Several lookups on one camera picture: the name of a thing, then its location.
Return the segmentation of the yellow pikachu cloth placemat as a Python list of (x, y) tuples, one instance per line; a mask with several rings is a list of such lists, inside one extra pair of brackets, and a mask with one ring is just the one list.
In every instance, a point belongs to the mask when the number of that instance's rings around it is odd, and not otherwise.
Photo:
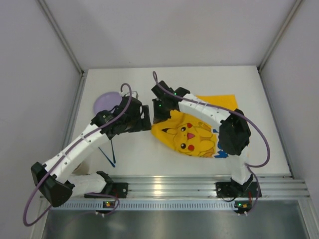
[[(210, 103), (211, 97), (198, 97)], [(154, 123), (152, 135), (170, 149), (194, 157), (226, 158), (218, 144), (218, 132), (204, 121), (176, 110), (171, 111), (171, 119)]]

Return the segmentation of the purple plastic plate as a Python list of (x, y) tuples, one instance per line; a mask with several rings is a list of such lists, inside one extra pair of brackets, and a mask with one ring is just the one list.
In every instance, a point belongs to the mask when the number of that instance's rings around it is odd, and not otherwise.
[(115, 106), (118, 106), (122, 101), (122, 96), (119, 92), (106, 92), (100, 95), (93, 104), (93, 113), (107, 110), (111, 111)]

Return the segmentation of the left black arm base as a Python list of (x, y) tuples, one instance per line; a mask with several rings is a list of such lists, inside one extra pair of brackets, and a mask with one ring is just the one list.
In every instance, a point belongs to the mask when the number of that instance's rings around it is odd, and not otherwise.
[(125, 199), (128, 194), (128, 183), (117, 183), (103, 171), (97, 171), (97, 174), (104, 179), (106, 185), (99, 193), (85, 194), (85, 198), (111, 198), (116, 197), (119, 199)]

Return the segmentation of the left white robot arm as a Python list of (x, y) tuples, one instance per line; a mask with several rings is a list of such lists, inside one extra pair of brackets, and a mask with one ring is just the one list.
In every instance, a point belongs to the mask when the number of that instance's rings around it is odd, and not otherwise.
[(114, 184), (108, 174), (98, 171), (74, 175), (74, 170), (114, 136), (148, 131), (151, 127), (149, 107), (136, 98), (122, 97), (121, 103), (112, 112), (98, 112), (85, 130), (55, 157), (43, 164), (37, 162), (32, 165), (35, 186), (53, 207), (85, 194), (107, 197)]

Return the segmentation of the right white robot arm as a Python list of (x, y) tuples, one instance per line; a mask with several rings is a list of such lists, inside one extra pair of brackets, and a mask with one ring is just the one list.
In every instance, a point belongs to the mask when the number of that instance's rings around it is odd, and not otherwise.
[(203, 101), (189, 90), (179, 87), (176, 91), (168, 87), (164, 81), (156, 82), (152, 88), (156, 98), (154, 103), (154, 120), (157, 123), (171, 119), (170, 110), (192, 115), (213, 126), (218, 132), (218, 144), (234, 160), (230, 163), (230, 192), (232, 197), (242, 197), (253, 181), (251, 165), (247, 163), (247, 148), (250, 143), (251, 131), (249, 124), (264, 139), (258, 127), (239, 109), (234, 111)]

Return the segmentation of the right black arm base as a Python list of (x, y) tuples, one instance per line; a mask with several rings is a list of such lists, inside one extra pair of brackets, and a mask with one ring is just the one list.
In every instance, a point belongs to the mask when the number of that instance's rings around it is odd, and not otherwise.
[(215, 188), (217, 198), (228, 199), (232, 201), (237, 198), (257, 198), (262, 197), (261, 189), (259, 189), (259, 183), (257, 182), (256, 175), (254, 173), (249, 174), (248, 181), (243, 185), (230, 179), (227, 182), (216, 182)]

